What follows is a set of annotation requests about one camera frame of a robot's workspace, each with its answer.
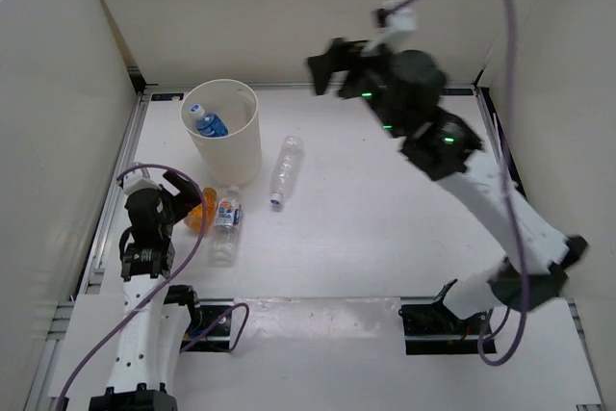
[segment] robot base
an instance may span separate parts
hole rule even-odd
[[[405,304],[398,311],[404,324],[407,355],[478,354],[477,338],[486,313],[477,313],[459,323],[443,322],[438,304]],[[486,353],[496,353],[494,340],[484,343]]]
[[[114,394],[107,390],[104,396],[90,399],[90,411],[177,411],[175,398],[164,391],[144,390]]]

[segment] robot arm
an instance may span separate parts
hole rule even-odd
[[[131,220],[120,240],[124,316],[168,278],[173,225],[200,202],[188,182],[171,172],[164,178],[177,195],[152,181],[144,168],[121,184]],[[171,381],[186,329],[201,324],[198,305],[191,286],[169,286],[156,294],[120,332],[105,395],[90,399],[90,411],[177,410]]]
[[[504,249],[507,257],[501,262],[464,281],[449,282],[415,319],[426,333],[455,333],[477,313],[499,305],[520,309],[518,248],[499,165],[463,119],[439,107],[447,76],[432,58],[418,50],[395,53],[394,46],[414,28],[413,14],[409,9],[389,13],[391,3],[384,7],[376,12],[379,39],[333,39],[307,65],[318,95],[326,92],[335,72],[347,71],[337,95],[362,98],[393,137],[405,138],[400,152],[408,161],[460,200]],[[552,228],[518,192],[511,191],[510,197],[519,217],[532,309],[559,295],[565,270],[580,259],[586,241]]]

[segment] black mounting base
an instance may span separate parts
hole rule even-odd
[[[458,324],[445,327],[435,320],[434,303],[405,304],[398,313],[404,324],[407,355],[467,355],[478,354],[479,329],[487,314],[477,313]],[[484,343],[486,353],[496,353],[494,341]]]
[[[208,327],[216,318],[233,306],[233,300],[201,300],[199,311],[201,313],[201,324],[197,328],[190,328],[187,331],[182,348],[198,336],[199,332]],[[225,317],[212,330],[206,339],[197,342],[188,351],[209,351],[209,352],[225,352],[231,346],[231,320],[232,314]]]
[[[108,389],[104,396],[90,399],[89,411],[177,411],[177,403],[174,397],[158,390],[141,387],[135,392],[114,394]]]

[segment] white partition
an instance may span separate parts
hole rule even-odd
[[[0,397],[22,409],[135,94],[98,0],[0,0]]]
[[[615,31],[616,0],[539,0],[522,30],[511,134],[530,201],[590,243],[568,290],[608,409],[616,409]],[[502,82],[501,73],[497,103]]]
[[[105,0],[149,83],[306,80],[303,61],[330,39],[374,36],[384,0]],[[524,20],[536,0],[516,0]],[[502,31],[500,0],[423,0],[408,46],[472,82]]]

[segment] white tabletop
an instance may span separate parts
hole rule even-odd
[[[564,300],[530,316],[520,349],[505,367],[487,367],[475,355],[406,356],[396,296],[435,295],[453,277],[494,263],[499,245],[397,154],[398,142],[360,101],[313,98],[306,90],[257,94],[264,164],[243,189],[237,263],[211,268],[204,246],[180,277],[203,298],[252,298],[252,315],[237,353],[181,356],[174,395],[182,411],[574,411],[599,402]],[[474,97],[450,96],[444,103],[487,140]],[[150,104],[136,160],[169,164],[211,185],[179,121],[179,106]],[[268,184],[280,143],[290,134],[303,137],[306,158],[294,196],[275,213]],[[116,248],[126,226],[120,207],[107,241],[101,294],[77,298],[51,396],[121,317]],[[173,241],[182,258],[194,234],[178,225]],[[493,324],[501,315],[500,309]],[[233,317],[232,331],[241,319]],[[514,314],[497,338],[499,354],[517,319]],[[87,409],[90,397],[104,392],[116,343],[117,337],[77,377],[69,410]]]
[[[444,283],[502,257],[498,243],[455,198],[398,153],[360,100],[315,98],[309,90],[257,90],[263,167],[243,188],[244,225],[234,267],[212,268],[203,245],[180,281],[201,297],[435,295]],[[135,160],[186,171],[213,183],[179,119],[181,102],[150,102]],[[486,140],[474,96],[444,106]],[[298,135],[306,155],[282,212],[269,203],[281,142]],[[120,288],[117,239],[128,226],[115,214],[102,291]],[[176,259],[194,233],[175,227]]]

